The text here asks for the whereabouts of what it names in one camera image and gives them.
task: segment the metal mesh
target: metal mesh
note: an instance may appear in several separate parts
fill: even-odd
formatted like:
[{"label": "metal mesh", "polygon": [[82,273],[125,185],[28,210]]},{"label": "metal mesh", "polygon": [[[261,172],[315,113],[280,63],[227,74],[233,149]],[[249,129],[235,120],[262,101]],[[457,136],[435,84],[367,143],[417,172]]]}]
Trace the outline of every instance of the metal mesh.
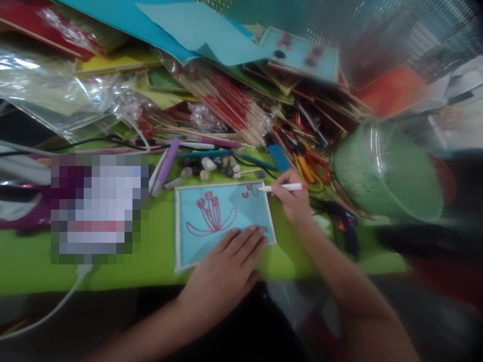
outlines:
[{"label": "metal mesh", "polygon": [[483,53],[476,0],[200,1],[242,24],[338,47],[356,87],[404,62],[431,82]]}]

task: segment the black cable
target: black cable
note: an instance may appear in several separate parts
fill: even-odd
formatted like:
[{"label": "black cable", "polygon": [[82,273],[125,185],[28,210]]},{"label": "black cable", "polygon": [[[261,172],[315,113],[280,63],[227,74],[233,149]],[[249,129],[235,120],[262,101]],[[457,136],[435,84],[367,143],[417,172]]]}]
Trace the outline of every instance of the black cable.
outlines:
[{"label": "black cable", "polygon": [[275,176],[273,176],[273,174],[267,170],[266,167],[263,167],[263,166],[260,166],[260,165],[257,165],[257,164],[254,164],[254,163],[246,163],[246,162],[243,162],[241,161],[238,157],[232,155],[233,158],[238,162],[238,163],[241,163],[242,165],[244,166],[252,166],[252,167],[259,167],[261,168],[263,171],[265,171],[269,176],[271,176],[273,179],[277,179]]},{"label": "black cable", "polygon": [[[125,147],[129,147],[129,148],[133,148],[133,149],[136,149],[136,150],[139,150],[139,151],[144,151],[145,150],[145,148],[138,147],[138,146],[134,146],[134,145],[132,145],[130,143],[126,143],[126,142],[117,141],[117,140],[115,140],[113,138],[90,138],[90,139],[87,139],[87,140],[84,140],[84,141],[80,141],[80,142],[76,142],[76,143],[73,143],[73,144],[70,144],[70,145],[67,145],[67,146],[50,148],[50,149],[48,149],[46,151],[47,152],[61,151],[61,150],[64,150],[64,149],[69,149],[69,148],[72,148],[72,147],[80,146],[80,145],[83,145],[83,144],[86,144],[86,143],[99,142],[99,141],[111,142],[111,143],[118,144],[120,146],[125,146]],[[161,149],[168,148],[169,146],[170,145],[163,145],[163,146],[159,146],[159,147],[151,147],[151,151],[159,151]],[[185,149],[190,149],[190,150],[196,150],[197,149],[195,147],[189,147],[189,146],[180,146],[180,148],[185,148]],[[4,153],[0,153],[0,157],[16,156],[16,155],[24,155],[24,154],[32,154],[32,152],[29,152],[29,151],[11,151],[11,152],[4,152]]]}]

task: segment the hand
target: hand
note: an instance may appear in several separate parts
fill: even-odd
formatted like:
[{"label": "hand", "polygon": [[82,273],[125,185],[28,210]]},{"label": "hand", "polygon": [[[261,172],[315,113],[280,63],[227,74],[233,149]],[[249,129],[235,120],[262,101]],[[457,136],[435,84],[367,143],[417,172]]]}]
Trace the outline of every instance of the hand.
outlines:
[{"label": "hand", "polygon": [[265,228],[233,229],[196,267],[176,303],[205,333],[224,319],[260,279],[254,271],[267,245]]},{"label": "hand", "polygon": [[303,183],[295,170],[288,170],[272,183],[273,194],[283,203],[283,210],[288,221],[298,227],[313,222],[312,210],[308,200],[307,189],[289,191],[280,185]]}]

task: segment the blue paper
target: blue paper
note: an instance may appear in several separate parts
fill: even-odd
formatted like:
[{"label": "blue paper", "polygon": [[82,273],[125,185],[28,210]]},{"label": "blue paper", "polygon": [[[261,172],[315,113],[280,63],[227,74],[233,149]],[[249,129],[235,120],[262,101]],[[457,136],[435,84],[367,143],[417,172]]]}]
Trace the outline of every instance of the blue paper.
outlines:
[{"label": "blue paper", "polygon": [[257,190],[262,186],[263,182],[176,188],[176,270],[199,263],[233,228],[263,226],[269,243],[276,243],[267,195]]},{"label": "blue paper", "polygon": [[[175,57],[183,66],[198,55],[180,45],[171,35],[146,17],[136,0],[59,0],[103,23],[154,45]],[[173,0],[143,0],[146,4]]]},{"label": "blue paper", "polygon": [[223,65],[232,66],[256,61],[266,58],[269,54],[205,3],[137,6],[186,49]]}]

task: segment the green table surface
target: green table surface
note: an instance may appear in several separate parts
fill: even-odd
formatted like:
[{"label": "green table surface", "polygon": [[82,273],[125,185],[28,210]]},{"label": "green table surface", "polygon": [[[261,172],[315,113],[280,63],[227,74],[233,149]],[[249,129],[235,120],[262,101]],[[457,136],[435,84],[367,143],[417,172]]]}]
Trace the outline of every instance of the green table surface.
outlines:
[{"label": "green table surface", "polygon": [[[263,151],[246,151],[271,162]],[[155,164],[159,155],[151,155]],[[254,167],[242,166],[245,169]],[[168,180],[180,173],[176,164]],[[241,180],[256,179],[254,173]],[[220,171],[212,172],[204,184],[233,182]],[[265,182],[270,184],[271,177]],[[199,177],[189,178],[185,185],[196,185]],[[157,199],[149,200],[148,220],[141,223],[140,242],[133,253],[117,257],[116,264],[96,265],[86,276],[80,289],[86,291],[132,288],[185,283],[190,272],[174,273],[174,192],[163,190]],[[295,279],[317,275],[317,269],[300,245],[300,237],[288,223],[282,204],[270,198],[277,245],[265,248],[258,269],[267,280]],[[329,217],[316,216],[319,226],[332,236]],[[381,247],[375,238],[375,227],[387,221],[360,220],[357,228],[361,246],[358,265],[368,274],[395,273],[406,270],[403,259]],[[76,280],[75,265],[51,264],[50,232],[20,237],[14,230],[0,231],[0,295],[68,291]]]}]

